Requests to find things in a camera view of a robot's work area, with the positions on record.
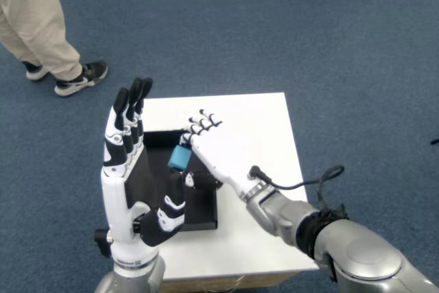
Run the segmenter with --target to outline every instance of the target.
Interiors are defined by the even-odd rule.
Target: sneaker
[[[59,96],[72,95],[86,87],[95,86],[107,75],[108,65],[105,62],[88,63],[82,66],[81,74],[73,80],[57,80],[55,93]]]
[[[33,82],[39,82],[49,73],[42,65],[36,66],[29,62],[23,64],[26,67],[26,78]]]

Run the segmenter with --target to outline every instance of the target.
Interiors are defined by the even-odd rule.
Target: beige pants
[[[56,78],[72,80],[82,66],[65,35],[59,0],[0,0],[0,42],[20,61],[43,65]]]

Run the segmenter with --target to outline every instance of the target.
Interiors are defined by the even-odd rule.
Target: wooden baseboard
[[[281,274],[262,274],[244,277],[222,277],[210,279],[192,279],[186,281],[164,281],[161,284],[161,293],[187,293],[222,291],[234,288],[262,288],[275,286],[291,277],[297,272],[286,272]]]

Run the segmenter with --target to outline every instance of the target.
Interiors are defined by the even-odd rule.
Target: blue carpet
[[[152,97],[285,92],[304,177],[345,164],[330,203],[439,283],[438,0],[61,2],[82,61],[110,74],[61,99],[0,49],[0,292],[92,292],[110,270],[93,242],[103,131],[138,75]],[[309,272],[246,291],[337,290]]]

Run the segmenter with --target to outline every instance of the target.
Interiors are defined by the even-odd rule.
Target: person
[[[0,42],[25,65],[29,80],[51,73],[59,96],[95,86],[108,72],[105,62],[82,65],[65,34],[59,0],[0,0]]]

